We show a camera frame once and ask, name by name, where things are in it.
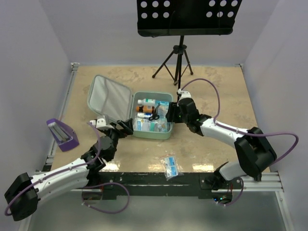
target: purple holder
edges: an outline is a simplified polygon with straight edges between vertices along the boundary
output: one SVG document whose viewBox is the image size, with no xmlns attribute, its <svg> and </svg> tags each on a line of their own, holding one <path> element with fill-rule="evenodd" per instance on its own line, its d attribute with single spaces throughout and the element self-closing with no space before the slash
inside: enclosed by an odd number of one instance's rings
<svg viewBox="0 0 308 231">
<path fill-rule="evenodd" d="M 46 123 L 62 152 L 69 151 L 79 145 L 77 135 L 70 126 L 57 119 L 49 119 Z"/>
</svg>

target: white wall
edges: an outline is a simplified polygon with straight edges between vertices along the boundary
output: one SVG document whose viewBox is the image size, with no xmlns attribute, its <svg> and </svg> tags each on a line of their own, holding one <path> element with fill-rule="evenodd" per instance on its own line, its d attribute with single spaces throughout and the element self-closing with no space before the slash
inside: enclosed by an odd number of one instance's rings
<svg viewBox="0 0 308 231">
<path fill-rule="evenodd" d="M 160 64 L 179 42 L 179 37 L 141 37 L 136 0 L 40 2 L 71 62 Z M 187 36 L 184 43 L 192 64 L 243 63 L 277 2 L 243 0 L 231 35 Z"/>
<path fill-rule="evenodd" d="M 0 230 L 19 222 L 3 215 L 4 193 L 24 172 L 43 167 L 70 64 L 38 0 L 0 1 Z"/>
<path fill-rule="evenodd" d="M 294 131 L 299 144 L 279 170 L 288 207 L 297 231 L 308 227 L 308 1 L 280 0 L 269 23 L 244 63 L 244 77 L 257 117 L 264 131 Z M 271 142 L 277 154 L 286 151 L 294 138 Z"/>
</svg>

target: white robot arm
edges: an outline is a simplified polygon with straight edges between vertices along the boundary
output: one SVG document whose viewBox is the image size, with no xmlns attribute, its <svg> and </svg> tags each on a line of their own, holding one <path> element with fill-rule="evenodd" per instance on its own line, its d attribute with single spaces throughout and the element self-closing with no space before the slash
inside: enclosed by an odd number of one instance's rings
<svg viewBox="0 0 308 231">
<path fill-rule="evenodd" d="M 261 180 L 261 173 L 277 158 L 265 137 L 251 137 L 247 134 L 263 134 L 259 128 L 244 129 L 223 124 L 208 115 L 199 114 L 188 91 L 178 90 L 180 99 L 171 103 L 166 118 L 168 122 L 185 123 L 191 132 L 211 137 L 235 148 L 238 161 L 220 166 L 212 179 L 213 188 L 236 177 L 249 175 Z"/>
<path fill-rule="evenodd" d="M 106 136 L 100 137 L 89 151 L 66 166 L 32 177 L 27 173 L 19 175 L 4 194 L 8 203 L 5 215 L 12 215 L 15 221 L 22 220 L 44 202 L 72 189 L 85 187 L 89 179 L 106 166 L 104 161 L 114 158 L 118 140 L 133 134 L 132 119 L 109 124 L 108 117 L 102 116 L 91 124 Z"/>
</svg>

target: wooden table surface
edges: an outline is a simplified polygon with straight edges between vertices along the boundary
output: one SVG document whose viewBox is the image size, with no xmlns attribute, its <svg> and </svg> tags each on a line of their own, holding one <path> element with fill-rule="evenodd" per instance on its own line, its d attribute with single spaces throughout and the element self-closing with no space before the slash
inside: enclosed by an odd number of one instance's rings
<svg viewBox="0 0 308 231">
<path fill-rule="evenodd" d="M 177 87 L 167 70 L 163 68 L 152 78 L 157 66 L 80 66 L 71 89 L 67 111 L 63 121 L 77 133 L 80 145 L 68 152 L 56 150 L 52 169 L 79 158 L 96 142 L 97 138 L 87 122 L 96 114 L 87 106 L 90 84 L 96 75 L 103 75 L 132 89 L 170 92 L 176 100 Z M 175 67 L 169 67 L 174 73 Z M 194 75 L 183 74 L 182 86 L 189 80 L 203 77 L 212 81 L 220 93 L 221 111 L 218 120 L 240 128 L 256 126 L 254 111 L 249 99 L 240 67 L 193 66 Z M 211 85 L 196 81 L 187 87 L 200 113 L 214 116 L 217 113 L 217 97 Z M 185 124 L 175 124 L 170 139 L 148 140 L 127 137 L 119 140 L 113 161 L 105 171 L 160 172 L 160 157 L 173 154 L 183 172 L 211 172 L 226 161 L 237 160 L 233 148 L 212 138 L 201 137 L 189 131 Z"/>
</svg>

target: music stand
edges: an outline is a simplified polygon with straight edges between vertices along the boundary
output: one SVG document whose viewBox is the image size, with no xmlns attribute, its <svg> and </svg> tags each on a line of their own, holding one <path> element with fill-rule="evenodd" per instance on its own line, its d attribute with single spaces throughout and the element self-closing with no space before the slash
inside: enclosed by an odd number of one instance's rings
<svg viewBox="0 0 308 231">
<path fill-rule="evenodd" d="M 228 35 L 233 31 L 235 17 L 242 0 L 137 0 L 138 34 L 143 37 L 180 36 L 179 45 L 161 64 L 152 78 L 166 67 L 180 88 L 181 76 L 189 67 L 193 71 L 183 44 L 185 35 Z M 166 66 L 173 54 L 177 54 L 175 76 Z M 181 73 L 182 56 L 185 55 L 187 66 Z"/>
</svg>

